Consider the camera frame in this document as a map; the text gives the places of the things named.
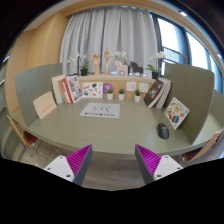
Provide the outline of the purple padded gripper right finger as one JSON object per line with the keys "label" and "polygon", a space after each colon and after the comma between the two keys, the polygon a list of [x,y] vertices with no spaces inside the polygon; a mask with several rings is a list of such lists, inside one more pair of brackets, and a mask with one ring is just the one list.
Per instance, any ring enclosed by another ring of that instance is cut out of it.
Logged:
{"label": "purple padded gripper right finger", "polygon": [[135,156],[146,184],[182,169],[182,166],[169,155],[160,156],[138,144],[135,145]]}

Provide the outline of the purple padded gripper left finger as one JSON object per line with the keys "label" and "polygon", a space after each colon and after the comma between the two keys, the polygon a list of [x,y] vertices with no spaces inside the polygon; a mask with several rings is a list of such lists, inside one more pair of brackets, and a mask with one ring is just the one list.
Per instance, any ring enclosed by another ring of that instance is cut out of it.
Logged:
{"label": "purple padded gripper left finger", "polygon": [[59,155],[44,170],[81,186],[92,154],[92,145],[87,145],[67,157]]}

